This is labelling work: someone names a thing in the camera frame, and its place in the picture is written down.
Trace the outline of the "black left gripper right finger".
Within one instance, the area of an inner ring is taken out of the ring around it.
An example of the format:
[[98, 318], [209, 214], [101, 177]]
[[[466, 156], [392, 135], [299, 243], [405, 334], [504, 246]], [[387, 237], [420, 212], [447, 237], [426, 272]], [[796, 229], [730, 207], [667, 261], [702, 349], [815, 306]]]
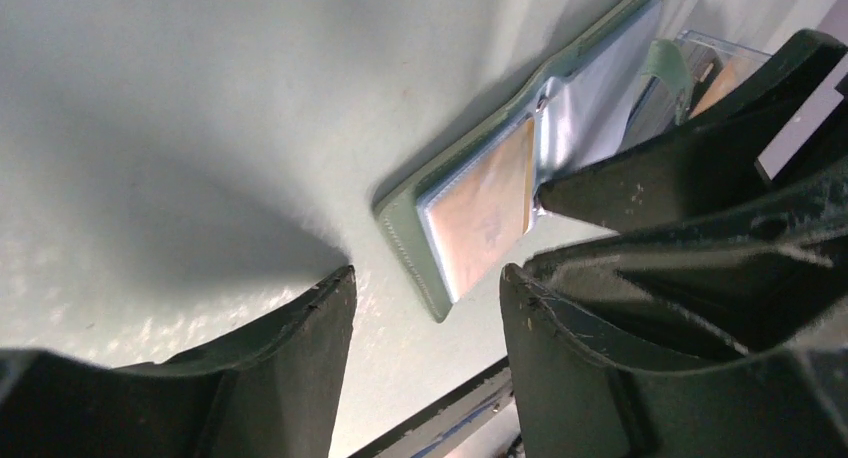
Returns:
[[847, 353], [786, 348], [716, 363], [628, 333], [519, 266], [500, 303], [531, 457], [843, 457]]

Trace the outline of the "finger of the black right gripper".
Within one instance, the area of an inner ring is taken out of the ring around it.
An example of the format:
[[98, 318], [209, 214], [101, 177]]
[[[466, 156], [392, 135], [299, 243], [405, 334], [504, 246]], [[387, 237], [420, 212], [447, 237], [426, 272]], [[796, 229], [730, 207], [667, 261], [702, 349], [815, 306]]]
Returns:
[[826, 77], [847, 46], [803, 29], [712, 107], [611, 158], [543, 184], [551, 213], [621, 233], [698, 219], [750, 202], [780, 201], [847, 181], [847, 107], [816, 131], [775, 177], [756, 161]]
[[653, 343], [708, 359], [764, 351], [847, 298], [847, 174], [547, 250], [524, 267], [555, 297]]

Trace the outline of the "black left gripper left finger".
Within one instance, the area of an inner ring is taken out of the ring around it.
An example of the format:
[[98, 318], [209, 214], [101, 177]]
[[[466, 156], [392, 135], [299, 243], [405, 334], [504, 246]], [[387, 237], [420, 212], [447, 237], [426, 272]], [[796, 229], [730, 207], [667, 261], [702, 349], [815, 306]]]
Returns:
[[357, 307], [344, 266], [161, 363], [1, 352], [5, 457], [325, 457]]

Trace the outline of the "clear plastic card box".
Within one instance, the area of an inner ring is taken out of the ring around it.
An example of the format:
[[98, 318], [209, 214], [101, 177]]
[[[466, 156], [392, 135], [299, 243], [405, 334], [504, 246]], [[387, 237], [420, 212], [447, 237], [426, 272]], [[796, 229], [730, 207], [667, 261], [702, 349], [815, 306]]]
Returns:
[[706, 111], [736, 89], [771, 55], [698, 31], [657, 39], [649, 48], [644, 87], [625, 128], [622, 151]]

